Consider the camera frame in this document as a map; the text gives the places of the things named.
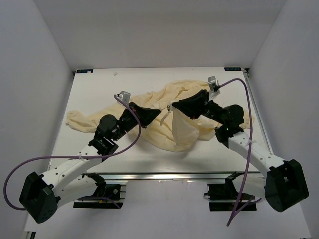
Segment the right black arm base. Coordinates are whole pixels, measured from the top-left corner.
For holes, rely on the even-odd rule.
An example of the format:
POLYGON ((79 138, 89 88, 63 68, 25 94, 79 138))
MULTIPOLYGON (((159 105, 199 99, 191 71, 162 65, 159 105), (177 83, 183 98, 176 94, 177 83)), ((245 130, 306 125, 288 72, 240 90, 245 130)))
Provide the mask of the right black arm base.
MULTIPOLYGON (((209 201, 209 210, 211 212, 231 212, 235 206, 237 193, 231 196, 223 184, 208 184, 208 191, 203 194, 204 198, 209 201)), ((257 206, 255 197, 249 194, 242 194, 237 209, 242 207, 250 198, 253 200, 243 209, 243 211, 256 211, 257 206)))

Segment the cream yellow jacket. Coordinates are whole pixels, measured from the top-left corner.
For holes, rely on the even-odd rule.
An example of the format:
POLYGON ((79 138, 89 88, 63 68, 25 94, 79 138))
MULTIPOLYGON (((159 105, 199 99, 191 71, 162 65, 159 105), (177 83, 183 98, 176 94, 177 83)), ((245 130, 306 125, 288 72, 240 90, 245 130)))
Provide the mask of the cream yellow jacket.
MULTIPOLYGON (((173 101, 208 89, 208 83, 204 81, 181 80, 166 84, 160 91, 131 96, 130 100, 138 106, 161 109, 155 120, 142 130, 141 138, 159 149, 171 152, 187 151, 198 140, 211 140, 220 123, 204 116, 191 120, 179 110, 167 110, 173 101)), ((112 114, 118 118, 124 109, 124 106, 117 102, 87 116, 78 110, 71 110, 67 112, 66 125, 79 132, 94 133, 102 116, 112 114)))

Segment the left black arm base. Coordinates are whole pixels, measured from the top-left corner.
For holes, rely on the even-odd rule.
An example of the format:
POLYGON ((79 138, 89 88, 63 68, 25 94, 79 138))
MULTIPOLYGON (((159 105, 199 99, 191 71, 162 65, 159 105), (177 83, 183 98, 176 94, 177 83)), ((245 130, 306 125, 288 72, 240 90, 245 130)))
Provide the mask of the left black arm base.
POLYGON ((126 184, 106 182, 93 195, 85 196, 73 203, 78 209, 120 209, 126 197, 126 184))

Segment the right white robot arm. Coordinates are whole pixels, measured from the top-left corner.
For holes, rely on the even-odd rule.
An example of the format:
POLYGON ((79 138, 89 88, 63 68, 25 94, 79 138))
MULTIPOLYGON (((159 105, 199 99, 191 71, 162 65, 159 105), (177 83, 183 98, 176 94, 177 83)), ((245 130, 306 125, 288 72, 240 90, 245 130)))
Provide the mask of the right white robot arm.
POLYGON ((253 143, 240 127, 244 123, 244 110, 240 105, 221 107, 209 98, 207 90, 172 103, 194 120, 205 116, 221 124, 215 129, 217 140, 228 149, 247 159, 263 178, 247 177, 243 186, 232 181, 225 186, 232 199, 242 193, 265 199, 277 212, 282 212, 309 196, 302 166, 294 159, 286 161, 253 143))

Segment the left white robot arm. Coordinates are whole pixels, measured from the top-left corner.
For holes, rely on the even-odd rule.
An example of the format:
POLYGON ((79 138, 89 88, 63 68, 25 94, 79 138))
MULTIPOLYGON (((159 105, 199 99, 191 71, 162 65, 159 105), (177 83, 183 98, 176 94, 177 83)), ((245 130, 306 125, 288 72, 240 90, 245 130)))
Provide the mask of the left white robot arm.
POLYGON ((33 219, 41 224, 64 204, 86 198, 98 200, 106 194, 106 182, 88 169, 104 162, 115 153, 115 143, 134 127, 146 128, 161 113, 160 109, 128 104, 120 118, 107 114, 101 117, 93 139, 74 159, 42 174, 29 174, 19 201, 33 219))

